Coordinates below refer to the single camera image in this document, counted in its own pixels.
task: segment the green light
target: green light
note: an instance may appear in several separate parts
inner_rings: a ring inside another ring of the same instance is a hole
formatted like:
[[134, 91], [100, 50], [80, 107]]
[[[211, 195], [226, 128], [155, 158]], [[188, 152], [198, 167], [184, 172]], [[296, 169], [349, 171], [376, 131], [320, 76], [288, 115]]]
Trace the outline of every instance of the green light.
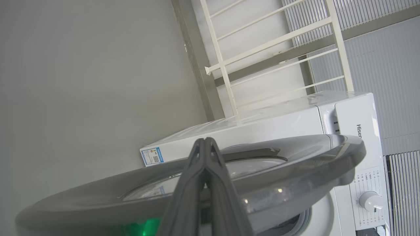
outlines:
[[148, 219], [145, 223], [132, 223], [124, 226], [126, 236], [154, 236], [159, 228], [160, 219]]

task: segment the white washing machine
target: white washing machine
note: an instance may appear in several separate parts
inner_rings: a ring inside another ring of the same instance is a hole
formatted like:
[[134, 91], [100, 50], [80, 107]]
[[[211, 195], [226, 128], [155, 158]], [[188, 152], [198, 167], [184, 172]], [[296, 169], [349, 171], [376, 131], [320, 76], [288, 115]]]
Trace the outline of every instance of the white washing machine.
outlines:
[[[365, 143], [366, 157], [355, 168], [352, 183], [334, 187], [308, 211], [281, 225], [284, 228], [296, 228], [299, 224], [304, 226], [283, 235], [354, 236], [362, 235], [362, 232], [370, 235], [369, 232], [374, 231], [379, 235], [389, 235], [385, 169], [371, 93], [319, 92], [189, 127], [140, 149], [140, 152], [148, 167], [188, 157], [198, 138], [212, 137], [220, 149], [229, 152], [244, 144], [316, 134], [358, 136]], [[228, 167], [231, 174], [238, 168], [242, 167]], [[137, 194], [166, 194], [173, 191], [176, 182], [177, 178], [173, 178]]]

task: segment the washing machine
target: washing machine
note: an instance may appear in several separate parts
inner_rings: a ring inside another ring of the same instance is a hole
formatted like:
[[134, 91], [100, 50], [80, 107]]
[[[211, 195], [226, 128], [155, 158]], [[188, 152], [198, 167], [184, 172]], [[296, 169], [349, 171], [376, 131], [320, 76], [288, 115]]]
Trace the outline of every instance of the washing machine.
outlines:
[[[321, 92], [190, 127], [148, 145], [140, 150], [145, 168], [27, 207], [16, 217], [18, 234], [154, 235], [186, 157], [205, 137], [221, 149], [256, 235], [386, 232], [389, 214], [373, 95]], [[211, 235], [210, 198], [204, 189], [204, 236]]]
[[[351, 183], [334, 187], [294, 218], [293, 222], [304, 219], [306, 225], [299, 235], [389, 235], [386, 176], [372, 93], [315, 93], [189, 127], [140, 152], [148, 167], [187, 157], [189, 147], [202, 137], [214, 138], [219, 148], [226, 151], [242, 145], [317, 134], [356, 136], [364, 141], [367, 154], [355, 168]], [[173, 187], [162, 186], [162, 192], [166, 188]]]

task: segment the horizontal rail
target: horizontal rail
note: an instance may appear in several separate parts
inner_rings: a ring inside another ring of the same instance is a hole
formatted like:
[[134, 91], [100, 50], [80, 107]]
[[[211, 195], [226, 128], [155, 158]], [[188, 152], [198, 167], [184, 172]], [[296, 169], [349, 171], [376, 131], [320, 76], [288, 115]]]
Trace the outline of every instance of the horizontal rail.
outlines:
[[270, 16], [272, 16], [272, 15], [274, 15], [274, 14], [276, 14], [276, 13], [279, 13], [279, 12], [281, 12], [281, 11], [284, 11], [284, 10], [286, 10], [286, 9], [288, 9], [288, 8], [290, 8], [290, 7], [292, 7], [292, 6], [296, 5], [296, 4], [298, 4], [298, 3], [301, 3], [301, 2], [303, 2], [303, 1], [306, 1], [306, 0], [297, 0], [296, 2], [293, 2], [293, 3], [287, 4], [286, 6], [281, 7], [281, 8], [279, 8], [279, 9], [277, 9], [277, 10], [273, 11], [273, 12], [270, 12], [269, 14], [267, 14], [267, 15], [265, 15], [265, 16], [261, 16], [260, 18], [258, 18], [258, 19], [256, 19], [256, 20], [254, 20], [254, 21], [251, 21], [251, 22], [249, 22], [249, 23], [247, 23], [247, 24], [245, 24], [245, 25], [243, 25], [243, 26], [241, 26], [241, 27], [239, 27], [239, 28], [237, 28], [237, 29], [235, 29], [235, 30], [232, 30], [231, 32], [229, 32], [229, 33], [227, 33], [227, 34], [225, 34], [225, 35], [223, 35], [223, 36], [221, 36], [221, 37], [217, 38], [217, 40], [224, 39], [224, 38], [226, 38], [226, 37], [227, 37], [227, 36], [229, 36], [229, 35], [232, 35], [232, 34], [234, 34], [234, 33], [238, 32], [238, 31], [241, 31], [241, 30], [243, 30], [243, 29], [245, 29], [245, 28], [247, 28], [247, 27], [249, 27], [249, 26], [251, 26], [251, 25], [253, 25], [253, 24], [255, 24], [255, 23], [258, 23], [258, 22], [260, 22], [260, 21], [262, 21], [262, 20], [264, 20], [264, 19], [266, 19], [266, 18], [268, 18], [268, 17], [270, 17]]
[[302, 89], [307, 89], [307, 88], [310, 88], [310, 87], [314, 87], [314, 86], [317, 86], [317, 85], [320, 85], [320, 84], [325, 84], [325, 83], [328, 83], [328, 82], [331, 82], [331, 81], [334, 81], [334, 80], [337, 80], [337, 79], [342, 79], [342, 78], [344, 78], [344, 76], [338, 76], [338, 77], [335, 77], [335, 78], [332, 78], [332, 79], [327, 79], [325, 81], [321, 81], [321, 82], [318, 82], [318, 83], [315, 83], [315, 84], [310, 84], [310, 85], [305, 86], [305, 87], [300, 87], [298, 89], [290, 90], [290, 91], [287, 91], [287, 92], [284, 92], [284, 93], [275, 94], [275, 95], [272, 95], [272, 96], [269, 96], [269, 97], [265, 97], [265, 98], [262, 98], [262, 99], [255, 100], [253, 102], [244, 103], [244, 104], [239, 105], [237, 107], [238, 108], [239, 107], [244, 107], [244, 106], [251, 105], [251, 104], [254, 104], [254, 103], [257, 103], [257, 102], [261, 102], [261, 101], [264, 101], [264, 100], [267, 100], [267, 99], [271, 99], [271, 98], [274, 98], [274, 97], [279, 97], [279, 96], [284, 95], [284, 94], [299, 91], [299, 90], [302, 90]]
[[229, 6], [225, 7], [225, 8], [223, 8], [222, 10], [220, 10], [220, 11], [218, 11], [218, 12], [214, 13], [213, 15], [211, 15], [211, 16], [210, 16], [210, 18], [213, 18], [213, 17], [215, 17], [215, 16], [218, 16], [218, 15], [222, 14], [223, 12], [225, 12], [225, 11], [227, 11], [227, 10], [231, 9], [232, 7], [234, 7], [234, 6], [238, 5], [238, 4], [240, 4], [240, 3], [241, 3], [241, 2], [243, 2], [243, 1], [245, 1], [245, 0], [238, 0], [238, 1], [234, 2], [234, 3], [232, 3], [231, 5], [229, 5]]
[[236, 55], [236, 56], [234, 56], [234, 57], [232, 57], [230, 59], [227, 59], [225, 61], [221, 61], [221, 62], [219, 62], [218, 64], [216, 64], [214, 66], [205, 67], [206, 73], [209, 75], [212, 71], [215, 71], [217, 69], [220, 69], [222, 66], [227, 66], [227, 65], [232, 64], [234, 62], [237, 62], [237, 61], [239, 61], [241, 59], [244, 59], [244, 58], [247, 58], [247, 57], [249, 57], [251, 55], [254, 55], [255, 53], [261, 52], [261, 51], [263, 51], [263, 50], [265, 50], [267, 48], [270, 48], [270, 47], [275, 46], [277, 44], [283, 43], [283, 42], [285, 42], [287, 40], [290, 40], [290, 39], [293, 39], [294, 37], [297, 37], [297, 36], [299, 36], [301, 34], [304, 34], [306, 32], [309, 32], [311, 30], [314, 30], [314, 29], [318, 29], [318, 28], [323, 27], [324, 25], [327, 25], [327, 24], [330, 24], [330, 23], [331, 23], [331, 17], [327, 17], [325, 19], [322, 19], [320, 21], [317, 21], [315, 23], [312, 23], [312, 24], [310, 24], [308, 26], [305, 26], [305, 27], [302, 27], [300, 29], [294, 30], [294, 31], [292, 31], [290, 33], [287, 33], [287, 34], [285, 34], [283, 36], [278, 37], [277, 39], [273, 39], [271, 41], [268, 41], [265, 44], [262, 44], [262, 45], [260, 45], [258, 47], [255, 47], [255, 48], [252, 48], [252, 49], [250, 49], [250, 50], [248, 50], [246, 52], [243, 52], [243, 53], [241, 53], [239, 55]]
[[265, 72], [265, 73], [262, 73], [262, 74], [260, 74], [260, 75], [257, 75], [257, 76], [254, 76], [254, 77], [251, 77], [251, 78], [249, 78], [249, 79], [245, 79], [245, 80], [243, 80], [243, 81], [240, 81], [240, 82], [237, 82], [237, 83], [231, 84], [231, 87], [236, 86], [236, 85], [239, 85], [239, 84], [242, 84], [242, 83], [245, 83], [245, 82], [248, 82], [248, 81], [253, 80], [253, 79], [260, 78], [260, 77], [262, 77], [262, 76], [266, 76], [266, 75], [271, 74], [271, 73], [274, 73], [274, 72], [276, 72], [276, 71], [283, 70], [283, 69], [285, 69], [285, 68], [287, 68], [287, 67], [294, 66], [294, 65], [297, 65], [297, 64], [299, 64], [299, 63], [302, 63], [302, 62], [305, 62], [305, 61], [308, 61], [308, 60], [311, 60], [311, 59], [314, 59], [314, 58], [318, 58], [318, 57], [324, 56], [324, 55], [326, 55], [326, 54], [329, 54], [329, 53], [331, 53], [331, 52], [335, 52], [335, 51], [338, 51], [338, 48], [334, 48], [334, 49], [332, 49], [332, 50], [329, 50], [329, 51], [326, 51], [326, 52], [323, 52], [323, 53], [317, 54], [317, 55], [315, 55], [315, 56], [308, 57], [308, 58], [305, 58], [305, 59], [303, 59], [303, 60], [299, 60], [299, 61], [297, 61], [297, 62], [293, 62], [293, 63], [290, 63], [290, 64], [288, 64], [288, 65], [282, 66], [282, 67], [280, 67], [280, 68], [277, 68], [277, 69], [274, 69], [274, 70], [271, 70], [271, 71], [267, 71], [267, 72]]

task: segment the washing machine door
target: washing machine door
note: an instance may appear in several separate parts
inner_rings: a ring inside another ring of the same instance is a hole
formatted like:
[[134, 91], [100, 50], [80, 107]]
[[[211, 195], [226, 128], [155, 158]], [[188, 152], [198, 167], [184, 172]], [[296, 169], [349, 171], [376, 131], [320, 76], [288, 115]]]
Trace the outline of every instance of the washing machine door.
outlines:
[[[287, 223], [333, 187], [349, 184], [366, 151], [355, 136], [311, 135], [221, 151], [255, 233]], [[122, 226], [162, 217], [186, 159], [91, 182], [18, 214], [21, 235], [125, 235]], [[210, 193], [202, 193], [202, 218]]]

